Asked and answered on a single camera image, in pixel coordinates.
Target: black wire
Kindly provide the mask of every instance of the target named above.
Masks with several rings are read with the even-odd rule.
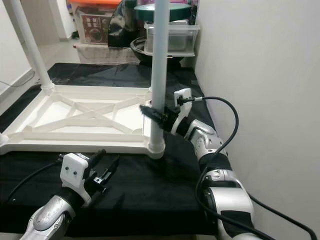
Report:
[[[225,100],[224,98],[221,98],[221,97],[215,97],[215,96],[208,96],[208,97],[203,97],[202,100],[218,100],[218,101],[221,101],[225,104],[227,104],[233,114],[234,114],[234,118],[235,118],[235,124],[234,124],[234,129],[233,129],[233,132],[232,134],[230,135],[230,137],[217,149],[217,151],[214,153],[214,155],[212,156],[212,158],[215,158],[220,152],[221,150],[223,150],[231,141],[232,139],[235,137],[237,131],[238,131],[238,128],[239,128],[239,116],[238,116],[238,113],[237,113],[237,110],[236,108],[227,100]],[[194,102],[195,99],[185,99],[184,102]],[[194,196],[195,196],[195,199],[196,201],[198,202],[198,204],[204,209],[206,210],[208,213],[214,215],[217,219],[220,219],[221,221],[223,222],[226,222],[226,223],[229,223],[231,225],[234,225],[238,228],[241,228],[241,229],[244,229],[250,233],[253,233],[257,236],[259,236],[260,238],[264,239],[264,240],[275,240],[274,238],[272,238],[271,236],[265,234],[264,232],[262,231],[259,231],[257,229],[254,229],[252,227],[249,227],[247,225],[244,225],[238,221],[235,221],[229,217],[226,217],[226,216],[223,216],[223,215],[220,215],[218,214],[217,212],[215,212],[214,210],[212,210],[211,208],[207,207],[199,198],[199,186],[202,182],[202,179],[204,177],[204,175],[206,174],[206,171],[207,171],[207,167],[204,168],[204,170],[202,171],[197,183],[196,183],[196,186],[195,186],[195,191],[194,191]]]
[[[290,223],[298,226],[299,228],[305,230],[306,232],[308,232],[308,234],[309,234],[310,237],[311,237],[311,240],[318,240],[315,232],[314,232],[311,228],[309,228],[309,227],[307,227],[306,225],[304,225],[304,224],[302,224],[302,223],[300,223],[300,222],[292,219],[291,217],[289,217],[289,216],[287,216],[287,215],[285,215],[285,214],[283,214],[283,213],[281,213],[281,212],[273,209],[272,207],[264,204],[263,202],[259,201],[259,200],[256,199],[254,196],[252,196],[250,193],[248,193],[248,195],[249,195],[249,197],[252,199],[252,201],[254,201],[256,204],[260,205],[261,207],[267,209],[268,211],[270,211],[270,212],[278,215],[279,217],[287,220],[288,222],[290,222]]]
[[[49,168],[51,168],[51,167],[53,167],[53,166],[55,166],[55,165],[58,165],[58,164],[61,164],[61,161],[60,161],[60,160],[54,161],[54,162],[52,162],[52,163],[50,163],[50,164],[48,164],[48,165],[46,165],[46,166],[44,166],[44,167],[36,170],[36,171],[34,171],[34,172],[31,173],[30,175],[28,175],[28,176],[26,176],[24,179],[22,179],[22,180],[18,183],[18,185],[16,185],[16,186],[14,187],[14,189],[10,192],[10,194],[8,195],[8,197],[6,198],[6,200],[5,200],[5,201],[3,202],[3,204],[1,205],[1,208],[0,208],[0,209],[3,209],[3,207],[8,204],[8,202],[10,201],[10,199],[12,198],[12,196],[13,196],[27,181],[29,181],[30,179],[32,179],[34,176],[38,175],[39,173],[41,173],[41,172],[43,172],[43,171],[45,171],[45,170],[47,170],[47,169],[49,169]]]
[[[24,83],[21,83],[21,84],[19,84],[19,85],[10,85],[10,84],[8,84],[8,83],[6,83],[6,82],[4,82],[4,81],[1,81],[1,80],[0,80],[0,83],[5,84],[5,85],[7,85],[7,86],[9,86],[9,87],[18,88],[18,87],[21,87],[21,86],[25,85],[25,84],[28,83],[29,81],[31,81],[31,80],[34,78],[35,75],[36,75],[36,72],[35,72],[35,71],[32,71],[32,76],[31,76],[28,80],[26,80]]]

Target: green lid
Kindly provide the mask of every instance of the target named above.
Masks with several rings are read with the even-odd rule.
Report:
[[[169,3],[170,22],[188,19],[191,16],[191,5],[182,3]],[[141,21],[154,21],[155,4],[136,6],[136,18]]]

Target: plastic storage box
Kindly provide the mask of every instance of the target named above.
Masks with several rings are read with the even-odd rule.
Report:
[[[144,51],[148,55],[153,53],[155,26],[153,24],[145,24],[146,42]],[[173,57],[193,57],[195,55],[194,47],[200,26],[174,24],[169,26],[169,45],[168,55]]]
[[[69,0],[83,44],[108,44],[111,17],[121,0]]]

